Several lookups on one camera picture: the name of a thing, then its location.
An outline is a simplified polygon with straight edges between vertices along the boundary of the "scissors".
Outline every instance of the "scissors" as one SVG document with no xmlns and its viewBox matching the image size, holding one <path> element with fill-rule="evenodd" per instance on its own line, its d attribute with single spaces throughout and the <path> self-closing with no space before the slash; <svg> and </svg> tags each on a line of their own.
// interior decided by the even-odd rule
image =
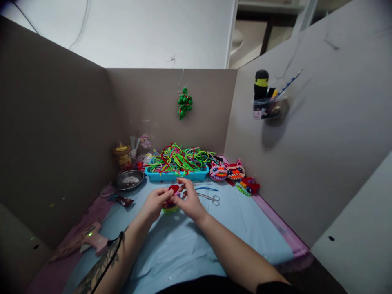
<svg viewBox="0 0 392 294">
<path fill-rule="evenodd" d="M 215 206 L 219 206 L 219 201 L 221 200 L 217 195 L 214 195 L 213 197 L 198 193 L 199 196 L 202 196 L 204 198 L 207 198 L 209 200 L 212 200 L 212 204 L 214 204 Z"/>
</svg>

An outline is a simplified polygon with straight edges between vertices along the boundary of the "cardboard partition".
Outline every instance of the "cardboard partition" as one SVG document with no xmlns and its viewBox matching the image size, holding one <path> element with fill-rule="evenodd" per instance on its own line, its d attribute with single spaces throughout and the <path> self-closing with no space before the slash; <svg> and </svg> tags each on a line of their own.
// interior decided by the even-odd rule
<svg viewBox="0 0 392 294">
<path fill-rule="evenodd" d="M 107 71 L 128 134 L 148 133 L 155 148 L 177 142 L 223 155 L 237 70 L 185 69 L 181 81 L 182 69 Z M 178 89 L 186 84 L 193 109 L 180 121 Z"/>
<path fill-rule="evenodd" d="M 238 70 L 225 156 L 242 159 L 310 247 L 392 148 L 390 12 L 386 1 L 352 1 Z M 260 69 L 271 84 L 304 69 L 283 119 L 253 119 Z"/>
<path fill-rule="evenodd" d="M 104 68 L 4 17 L 0 39 L 0 201 L 55 248 L 115 176 L 123 130 Z"/>
</svg>

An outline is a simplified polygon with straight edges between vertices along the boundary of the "light blue tablecloth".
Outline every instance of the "light blue tablecloth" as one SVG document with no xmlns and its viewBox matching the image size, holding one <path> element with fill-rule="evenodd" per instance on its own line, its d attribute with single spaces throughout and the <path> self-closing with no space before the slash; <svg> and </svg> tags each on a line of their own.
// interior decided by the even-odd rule
<svg viewBox="0 0 392 294">
<path fill-rule="evenodd" d="M 151 183 L 148 179 L 135 191 L 121 193 L 135 202 L 125 209 L 115 205 L 102 224 L 100 234 L 115 239 L 140 211 L 149 192 L 171 183 Z M 291 260 L 293 252 L 278 230 L 273 226 L 255 201 L 241 194 L 226 182 L 206 180 L 197 187 L 216 188 L 219 191 L 200 190 L 200 193 L 220 197 L 220 205 L 200 197 L 207 211 L 238 237 L 252 246 L 273 265 Z M 99 258 L 90 248 L 70 276 L 63 294 L 72 293 Z M 171 285 L 204 275 L 226 276 L 212 248 L 201 231 L 182 211 L 165 215 L 161 213 L 135 261 L 132 272 L 122 291 L 133 294 L 152 294 Z"/>
</svg>

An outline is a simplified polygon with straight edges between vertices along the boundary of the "metal bowl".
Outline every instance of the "metal bowl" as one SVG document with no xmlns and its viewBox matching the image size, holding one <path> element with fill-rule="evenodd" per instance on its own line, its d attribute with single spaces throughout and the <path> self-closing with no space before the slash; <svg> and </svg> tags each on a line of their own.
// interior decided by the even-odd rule
<svg viewBox="0 0 392 294">
<path fill-rule="evenodd" d="M 125 171 L 116 176 L 113 186 L 118 190 L 133 190 L 143 182 L 143 179 L 144 173 L 141 171 Z"/>
</svg>

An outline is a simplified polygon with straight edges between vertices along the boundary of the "pink tiger craft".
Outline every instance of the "pink tiger craft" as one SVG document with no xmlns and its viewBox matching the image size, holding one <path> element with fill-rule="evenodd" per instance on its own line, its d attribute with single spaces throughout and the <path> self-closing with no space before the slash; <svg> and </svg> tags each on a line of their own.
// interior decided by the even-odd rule
<svg viewBox="0 0 392 294">
<path fill-rule="evenodd" d="M 241 159 L 227 167 L 227 177 L 230 180 L 240 180 L 245 177 L 245 169 L 242 167 Z"/>
<path fill-rule="evenodd" d="M 212 161 L 209 176 L 217 182 L 225 180 L 227 178 L 228 166 L 229 165 L 227 163 L 220 163 L 220 165 L 217 165 L 214 161 Z"/>
</svg>

